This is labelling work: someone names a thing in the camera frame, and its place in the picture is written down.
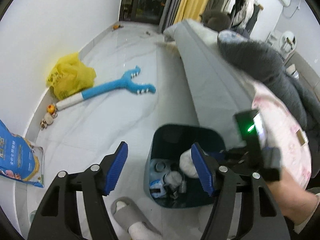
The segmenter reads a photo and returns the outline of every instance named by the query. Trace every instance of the yellow plastic bag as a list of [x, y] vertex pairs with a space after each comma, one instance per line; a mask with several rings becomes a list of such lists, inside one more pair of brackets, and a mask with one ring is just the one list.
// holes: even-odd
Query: yellow plastic bag
[[52, 86], [55, 96], [63, 100], [92, 87], [95, 77], [94, 69], [83, 64], [78, 53], [73, 53], [59, 58], [47, 78], [47, 86]]

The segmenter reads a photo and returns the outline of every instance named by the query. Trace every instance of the metal screw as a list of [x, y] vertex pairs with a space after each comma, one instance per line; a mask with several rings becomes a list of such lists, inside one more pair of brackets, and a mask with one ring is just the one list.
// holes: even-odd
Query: metal screw
[[66, 172], [65, 171], [60, 171], [59, 173], [58, 173], [58, 177], [59, 178], [63, 178], [64, 176], [66, 176]]
[[219, 171], [221, 172], [227, 172], [228, 171], [228, 168], [226, 166], [220, 166], [219, 167]]
[[90, 167], [90, 170], [92, 171], [98, 171], [100, 169], [100, 166], [98, 164], [94, 164]]
[[252, 177], [254, 177], [255, 179], [259, 179], [260, 178], [260, 174], [257, 172], [252, 173]]

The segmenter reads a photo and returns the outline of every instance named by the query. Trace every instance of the green light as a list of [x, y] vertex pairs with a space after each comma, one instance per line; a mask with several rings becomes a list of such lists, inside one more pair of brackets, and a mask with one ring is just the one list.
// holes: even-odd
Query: green light
[[254, 124], [249, 127], [248, 132], [251, 132], [253, 128], [254, 128]]

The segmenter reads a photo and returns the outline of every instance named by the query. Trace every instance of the mattress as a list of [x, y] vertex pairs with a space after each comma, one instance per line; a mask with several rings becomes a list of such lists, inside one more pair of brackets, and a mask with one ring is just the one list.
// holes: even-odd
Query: mattress
[[221, 57], [217, 35], [190, 19], [164, 31], [180, 52], [199, 124], [217, 131], [231, 148], [242, 142], [233, 115], [251, 109], [254, 88]]

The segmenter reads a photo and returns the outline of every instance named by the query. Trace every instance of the white marble floor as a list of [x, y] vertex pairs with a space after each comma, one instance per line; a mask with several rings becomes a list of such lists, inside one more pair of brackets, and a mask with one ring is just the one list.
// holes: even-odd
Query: white marble floor
[[[45, 188], [28, 185], [28, 214], [37, 209], [59, 171], [81, 172], [100, 163], [125, 141], [129, 155], [115, 190], [104, 198], [108, 212], [115, 199], [127, 196], [162, 232], [164, 239], [200, 239], [198, 208], [164, 209], [143, 191], [144, 167], [156, 129], [166, 123], [198, 125], [177, 49], [164, 43], [163, 36], [156, 34], [153, 27], [127, 23], [123, 29], [109, 33], [83, 61], [95, 68], [96, 85], [117, 79], [125, 70], [138, 65], [141, 74], [135, 81], [150, 82], [157, 92], [138, 96], [117, 90], [59, 112], [54, 123], [41, 131], [36, 141], [45, 151]], [[83, 236], [91, 239], [81, 193], [78, 193], [78, 209]], [[109, 215], [119, 239], [129, 240], [110, 212]]]

